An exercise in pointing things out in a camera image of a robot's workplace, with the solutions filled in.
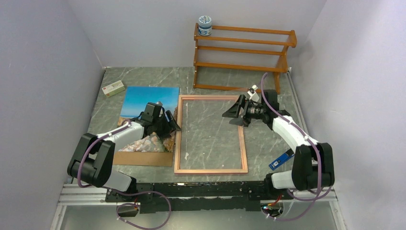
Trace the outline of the landscape beach photo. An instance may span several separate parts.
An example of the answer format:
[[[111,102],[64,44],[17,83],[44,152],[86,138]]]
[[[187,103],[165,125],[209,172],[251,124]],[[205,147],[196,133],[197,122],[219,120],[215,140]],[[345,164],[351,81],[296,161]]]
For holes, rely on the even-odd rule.
[[[141,122],[140,139],[123,146],[126,152],[172,152],[180,89],[178,87],[129,86],[126,90],[118,125],[126,119]]]

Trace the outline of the brown frame backing board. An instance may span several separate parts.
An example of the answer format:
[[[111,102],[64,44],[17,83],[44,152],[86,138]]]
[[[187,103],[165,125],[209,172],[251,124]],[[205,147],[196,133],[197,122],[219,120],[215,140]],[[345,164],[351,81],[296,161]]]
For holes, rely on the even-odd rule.
[[[172,152],[119,151],[114,154],[113,165],[171,167],[172,161]]]

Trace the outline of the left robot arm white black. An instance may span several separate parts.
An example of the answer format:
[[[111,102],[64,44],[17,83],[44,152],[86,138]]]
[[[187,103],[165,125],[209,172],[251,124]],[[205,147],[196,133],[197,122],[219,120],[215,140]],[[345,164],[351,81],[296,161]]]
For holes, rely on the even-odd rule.
[[[116,129],[97,135],[83,134],[68,164],[67,174],[77,179],[81,188],[111,189],[124,201],[132,201],[137,195],[137,181],[113,170],[115,153],[150,134],[168,138],[180,130],[171,111],[166,111],[161,104],[147,103],[139,116],[124,120]]]

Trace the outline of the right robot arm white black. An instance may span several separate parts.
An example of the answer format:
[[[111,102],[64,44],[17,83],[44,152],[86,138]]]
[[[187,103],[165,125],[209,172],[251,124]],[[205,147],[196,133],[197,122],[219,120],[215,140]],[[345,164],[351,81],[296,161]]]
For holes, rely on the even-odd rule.
[[[253,119],[261,120],[288,144],[285,156],[270,164],[272,169],[293,157],[290,171],[271,173],[263,186],[264,195],[274,199],[282,189],[299,191],[331,187],[335,182],[333,151],[328,143],[320,143],[306,134],[291,115],[279,109],[275,90],[264,90],[261,94],[250,88],[246,95],[239,95],[237,101],[223,114],[229,123],[248,127]]]

